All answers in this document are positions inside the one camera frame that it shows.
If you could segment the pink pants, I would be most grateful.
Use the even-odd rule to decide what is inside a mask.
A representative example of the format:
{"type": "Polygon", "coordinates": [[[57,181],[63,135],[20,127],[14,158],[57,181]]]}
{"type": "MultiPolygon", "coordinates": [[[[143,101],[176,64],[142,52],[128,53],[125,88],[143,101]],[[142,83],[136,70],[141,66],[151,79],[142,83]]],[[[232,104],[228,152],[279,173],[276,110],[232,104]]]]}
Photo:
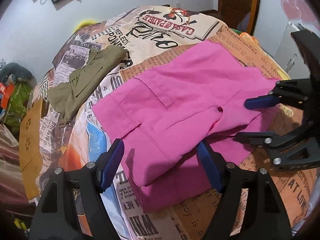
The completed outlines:
{"type": "Polygon", "coordinates": [[[247,158],[251,149],[233,137],[267,130],[277,109],[249,110],[244,102],[275,83],[223,46],[203,41],[132,77],[92,109],[109,138],[123,140],[125,175],[143,211],[154,212],[210,188],[195,153],[203,139],[226,161],[247,158]]]}

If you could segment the brown wooden door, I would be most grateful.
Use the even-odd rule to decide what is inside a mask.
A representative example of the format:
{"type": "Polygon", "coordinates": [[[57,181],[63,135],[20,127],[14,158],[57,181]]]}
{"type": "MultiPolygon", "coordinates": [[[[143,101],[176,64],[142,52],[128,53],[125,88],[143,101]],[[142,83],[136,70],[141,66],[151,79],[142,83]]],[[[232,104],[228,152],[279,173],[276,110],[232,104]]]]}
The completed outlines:
{"type": "Polygon", "coordinates": [[[228,27],[236,29],[238,24],[248,16],[245,31],[253,35],[258,18],[260,0],[219,0],[218,14],[228,27]]]}

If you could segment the green patterned box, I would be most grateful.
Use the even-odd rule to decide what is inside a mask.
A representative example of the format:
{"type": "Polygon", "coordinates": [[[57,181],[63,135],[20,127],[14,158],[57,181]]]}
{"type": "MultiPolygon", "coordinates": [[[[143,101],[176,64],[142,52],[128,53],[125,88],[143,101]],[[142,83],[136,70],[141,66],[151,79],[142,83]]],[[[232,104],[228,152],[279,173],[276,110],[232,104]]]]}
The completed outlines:
{"type": "Polygon", "coordinates": [[[27,114],[27,104],[30,93],[31,87],[27,83],[17,82],[8,99],[2,123],[5,124],[9,131],[14,135],[19,133],[21,122],[27,114]]]}

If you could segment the olive green pants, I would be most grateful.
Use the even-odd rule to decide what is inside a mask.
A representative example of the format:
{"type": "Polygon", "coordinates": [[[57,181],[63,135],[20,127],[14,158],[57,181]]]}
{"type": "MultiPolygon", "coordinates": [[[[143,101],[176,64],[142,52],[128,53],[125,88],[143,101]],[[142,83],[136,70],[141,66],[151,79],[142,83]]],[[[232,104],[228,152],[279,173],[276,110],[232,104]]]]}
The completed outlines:
{"type": "Polygon", "coordinates": [[[60,113],[59,124],[70,123],[104,77],[125,57],[126,50],[120,46],[109,45],[103,50],[92,48],[84,67],[71,72],[68,82],[47,91],[49,103],[54,111],[60,113]]]}

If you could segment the newspaper print bed cover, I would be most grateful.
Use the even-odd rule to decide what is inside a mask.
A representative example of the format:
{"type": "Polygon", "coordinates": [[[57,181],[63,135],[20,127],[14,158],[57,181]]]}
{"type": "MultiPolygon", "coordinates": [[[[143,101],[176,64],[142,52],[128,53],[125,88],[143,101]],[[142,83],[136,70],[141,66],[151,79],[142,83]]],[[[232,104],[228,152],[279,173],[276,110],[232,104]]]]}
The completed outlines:
{"type": "MultiPolygon", "coordinates": [[[[155,66],[172,61],[199,42],[183,30],[174,30],[181,20],[189,32],[223,45],[243,66],[258,67],[267,78],[289,79],[289,75],[248,34],[239,34],[212,16],[165,6],[143,6],[108,21],[77,30],[53,60],[53,67],[33,92],[33,102],[46,98],[47,90],[68,81],[72,71],[83,67],[89,50],[109,45],[127,50],[124,62],[110,72],[93,94],[79,108],[67,125],[59,122],[59,113],[43,107],[40,120],[42,164],[37,166],[35,185],[25,183],[29,195],[39,198],[52,170],[61,165],[66,170],[83,167],[88,161],[87,125],[97,124],[92,106],[128,79],[155,66]]],[[[113,185],[103,194],[103,201],[121,239],[201,239],[214,214],[219,194],[210,189],[158,212],[142,210],[125,174],[119,169],[113,185]]]]}

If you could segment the orange red box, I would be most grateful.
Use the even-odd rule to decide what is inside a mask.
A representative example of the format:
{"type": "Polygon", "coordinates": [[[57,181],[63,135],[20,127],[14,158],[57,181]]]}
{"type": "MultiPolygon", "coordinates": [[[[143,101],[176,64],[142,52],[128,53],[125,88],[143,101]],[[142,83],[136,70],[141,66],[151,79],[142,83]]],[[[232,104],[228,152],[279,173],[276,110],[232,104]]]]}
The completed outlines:
{"type": "Polygon", "coordinates": [[[8,86],[1,83],[1,108],[7,109],[9,99],[14,91],[15,85],[10,84],[8,86]]]}

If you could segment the yellow pillow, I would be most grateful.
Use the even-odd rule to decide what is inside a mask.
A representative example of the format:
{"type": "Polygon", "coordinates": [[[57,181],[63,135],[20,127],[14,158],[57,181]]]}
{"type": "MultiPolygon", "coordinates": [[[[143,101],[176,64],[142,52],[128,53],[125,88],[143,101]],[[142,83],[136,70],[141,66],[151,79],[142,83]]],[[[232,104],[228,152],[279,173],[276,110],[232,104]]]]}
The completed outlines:
{"type": "Polygon", "coordinates": [[[75,28],[74,28],[74,32],[81,30],[82,28],[85,28],[87,26],[93,25],[93,24],[97,24],[97,21],[94,20],[83,20],[81,21],[75,28]]]}

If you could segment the pink heart wall decoration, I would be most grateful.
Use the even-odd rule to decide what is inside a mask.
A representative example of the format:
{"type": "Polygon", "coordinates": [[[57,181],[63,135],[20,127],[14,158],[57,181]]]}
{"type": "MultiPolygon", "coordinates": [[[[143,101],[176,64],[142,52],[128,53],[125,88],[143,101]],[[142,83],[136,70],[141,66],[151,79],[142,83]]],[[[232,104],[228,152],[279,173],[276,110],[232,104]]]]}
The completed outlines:
{"type": "Polygon", "coordinates": [[[301,20],[319,30],[319,20],[306,0],[280,0],[280,3],[288,20],[301,20]]]}

